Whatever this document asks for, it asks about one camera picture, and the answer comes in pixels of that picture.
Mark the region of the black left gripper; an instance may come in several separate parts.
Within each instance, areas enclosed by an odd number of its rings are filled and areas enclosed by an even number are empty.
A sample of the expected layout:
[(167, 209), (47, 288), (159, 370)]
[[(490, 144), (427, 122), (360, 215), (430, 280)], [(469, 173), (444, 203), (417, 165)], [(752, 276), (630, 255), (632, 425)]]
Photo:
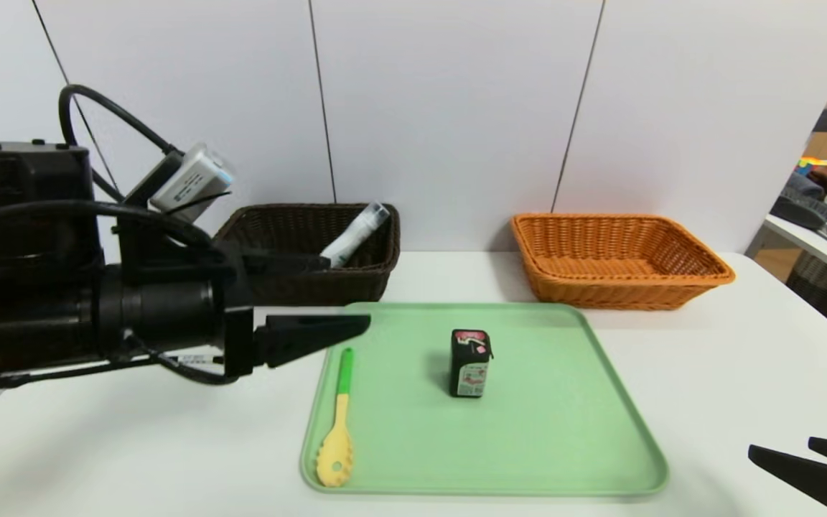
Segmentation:
[[(235, 380), (253, 366), (276, 368), (370, 328), (369, 314), (269, 315), (253, 334), (246, 272), (316, 274), (331, 269), (325, 256), (242, 252), (226, 243), (190, 248), (170, 240), (122, 240), (121, 258), (121, 264), (105, 268), (99, 288), (99, 353), (118, 367), (156, 364), (187, 380)], [(202, 345), (223, 352), (222, 373), (171, 356)]]

